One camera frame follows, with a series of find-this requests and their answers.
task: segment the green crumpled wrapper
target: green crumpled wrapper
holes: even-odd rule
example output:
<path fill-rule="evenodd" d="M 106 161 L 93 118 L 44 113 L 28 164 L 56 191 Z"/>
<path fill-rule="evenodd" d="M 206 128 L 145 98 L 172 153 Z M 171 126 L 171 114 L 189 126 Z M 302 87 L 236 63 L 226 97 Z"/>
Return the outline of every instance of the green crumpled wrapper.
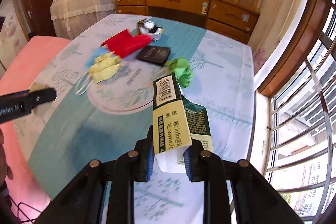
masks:
<path fill-rule="evenodd" d="M 170 73 L 175 73 L 176 79 L 181 87 L 189 87 L 191 80 L 194 78 L 194 74 L 190 68 L 188 60 L 179 57 L 175 60 L 166 62 L 165 66 L 169 66 Z"/>

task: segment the pink stool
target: pink stool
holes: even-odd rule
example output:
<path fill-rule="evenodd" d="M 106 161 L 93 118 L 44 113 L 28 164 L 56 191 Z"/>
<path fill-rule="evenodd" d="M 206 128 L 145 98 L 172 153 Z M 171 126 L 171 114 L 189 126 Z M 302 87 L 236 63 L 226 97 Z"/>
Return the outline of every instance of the pink stool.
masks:
<path fill-rule="evenodd" d="M 70 42 L 71 40 L 58 37 L 33 37 L 15 57 L 1 78 L 0 95 L 29 89 L 43 68 Z M 6 179 L 10 196 L 16 204 L 27 203 L 37 210 L 43 211 L 49 204 L 50 198 L 40 187 L 28 167 L 14 132 L 13 123 L 6 122 L 0 127 L 5 137 L 6 160 L 14 174 L 14 180 Z M 27 206 L 22 206 L 20 209 L 30 219 L 39 215 L 38 212 Z M 16 206 L 13 205 L 12 210 L 16 215 Z M 26 220 L 23 215 L 19 215 L 19 217 Z"/>

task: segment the beige curtain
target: beige curtain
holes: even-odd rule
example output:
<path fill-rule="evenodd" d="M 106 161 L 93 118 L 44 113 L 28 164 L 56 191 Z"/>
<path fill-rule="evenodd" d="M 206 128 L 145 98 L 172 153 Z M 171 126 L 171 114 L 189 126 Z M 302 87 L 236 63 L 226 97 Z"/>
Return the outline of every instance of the beige curtain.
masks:
<path fill-rule="evenodd" d="M 252 48 L 257 73 L 282 40 L 292 23 L 301 0 L 259 0 L 259 20 L 248 45 Z"/>

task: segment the white ear loop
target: white ear loop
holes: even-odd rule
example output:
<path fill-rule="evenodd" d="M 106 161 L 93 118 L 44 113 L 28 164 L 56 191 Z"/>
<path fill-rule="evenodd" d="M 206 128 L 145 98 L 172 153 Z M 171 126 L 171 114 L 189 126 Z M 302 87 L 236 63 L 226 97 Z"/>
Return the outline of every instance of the white ear loop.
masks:
<path fill-rule="evenodd" d="M 84 94 L 84 93 L 89 89 L 89 87 L 90 87 L 91 84 L 92 84 L 91 75 L 89 74 L 89 75 L 86 77 L 86 79 L 85 79 L 85 81 L 84 81 L 82 87 L 79 88 L 79 83 L 83 80 L 83 78 L 85 77 L 85 75 L 87 75 L 88 73 L 89 73 L 89 72 L 87 71 L 87 72 L 86 72 L 86 73 L 85 73 L 85 74 L 78 80 L 78 82 L 77 82 L 77 84 L 76 84 L 76 94 L 77 94 L 78 96 Z"/>

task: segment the metal screw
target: metal screw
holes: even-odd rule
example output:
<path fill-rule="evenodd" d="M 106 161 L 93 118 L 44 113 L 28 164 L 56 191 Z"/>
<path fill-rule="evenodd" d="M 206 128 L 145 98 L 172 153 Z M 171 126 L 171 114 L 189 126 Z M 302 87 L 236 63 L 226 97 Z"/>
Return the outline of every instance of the metal screw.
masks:
<path fill-rule="evenodd" d="M 203 150 L 203 151 L 201 152 L 201 156 L 202 156 L 203 158 L 208 158 L 208 157 L 211 156 L 211 153 L 210 153 L 208 150 Z"/>
<path fill-rule="evenodd" d="M 248 167 L 249 166 L 249 162 L 247 160 L 240 160 L 240 161 L 238 161 L 238 164 L 241 167 Z"/>
<path fill-rule="evenodd" d="M 131 150 L 127 153 L 127 155 L 130 157 L 130 158 L 135 158 L 139 155 L 139 153 L 135 150 Z"/>
<path fill-rule="evenodd" d="M 92 160 L 92 161 L 90 161 L 89 165 L 90 165 L 90 167 L 95 168 L 99 165 L 99 161 L 98 160 Z"/>

